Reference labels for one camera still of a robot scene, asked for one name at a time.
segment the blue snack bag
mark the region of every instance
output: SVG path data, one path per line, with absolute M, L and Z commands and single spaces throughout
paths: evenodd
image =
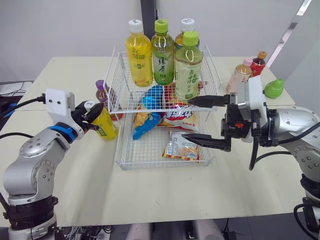
M 150 88 L 143 96 L 137 109 L 161 109 L 164 88 L 156 85 Z M 138 112 L 133 120 L 133 140 L 157 126 L 164 116 L 163 112 Z

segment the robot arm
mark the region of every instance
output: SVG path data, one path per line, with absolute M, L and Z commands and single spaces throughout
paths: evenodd
M 81 139 L 89 129 L 98 127 L 87 122 L 95 119 L 102 103 L 87 113 L 84 103 L 75 107 L 73 93 L 48 89 L 47 111 L 54 125 L 26 141 L 19 156 L 5 171 L 3 185 L 9 193 L 5 218 L 10 221 L 9 239 L 62 239 L 57 232 L 54 205 L 54 176 L 70 144 Z
M 294 107 L 290 109 L 268 109 L 260 76 L 249 78 L 239 86 L 239 93 L 225 96 L 198 96 L 189 103 L 200 106 L 226 106 L 225 118 L 221 122 L 221 136 L 214 139 L 205 134 L 186 134 L 189 141 L 203 147 L 231 151 L 231 138 L 252 142 L 249 169 L 257 162 L 259 145 L 282 146 L 292 154 L 302 170 L 301 185 L 305 189 L 303 198 L 307 226 L 314 233 L 320 226 L 320 118 L 312 111 Z

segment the purple bottle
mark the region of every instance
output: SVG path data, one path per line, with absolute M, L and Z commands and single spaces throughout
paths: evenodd
M 103 80 L 98 80 L 95 82 L 95 85 L 96 85 L 96 88 L 97 88 L 97 91 L 95 93 L 95 96 L 96 98 L 99 100 L 100 103 L 103 103 L 104 104 L 104 107 L 108 110 L 108 96 L 104 90 L 104 82 Z M 106 91 L 109 93 L 110 91 L 110 96 L 111 96 L 111 101 L 112 102 L 116 102 L 117 101 L 117 96 L 116 96 L 116 93 L 115 91 L 108 87 L 107 84 L 105 84 L 105 89 Z M 120 120 L 122 117 L 123 117 L 123 113 L 119 113 L 117 114 L 118 116 L 118 119 Z M 112 121 L 117 121 L 117 118 L 116 118 L 116 115 L 115 114 L 110 114 L 110 117 L 112 119 Z

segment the yellow juice bottle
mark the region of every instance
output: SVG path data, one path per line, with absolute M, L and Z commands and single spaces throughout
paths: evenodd
M 103 140 L 112 140 L 117 137 L 118 129 L 112 122 L 110 114 L 107 109 L 104 108 L 103 103 L 96 104 L 95 101 L 90 100 L 85 102 L 85 109 L 90 112 L 90 119 L 88 122 L 91 122 L 93 125 L 99 126 L 99 129 L 95 132 Z
M 133 82 L 138 87 L 148 87 L 153 82 L 152 73 L 152 46 L 149 38 L 144 35 L 140 20 L 130 20 L 131 35 L 125 46 Z

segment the pink bottle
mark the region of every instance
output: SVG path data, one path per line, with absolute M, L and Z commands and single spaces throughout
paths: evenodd
M 251 66 L 252 59 L 247 57 L 244 59 L 243 63 L 236 66 L 225 91 L 229 93 L 238 93 L 238 84 L 245 83 L 248 81 L 252 71 Z

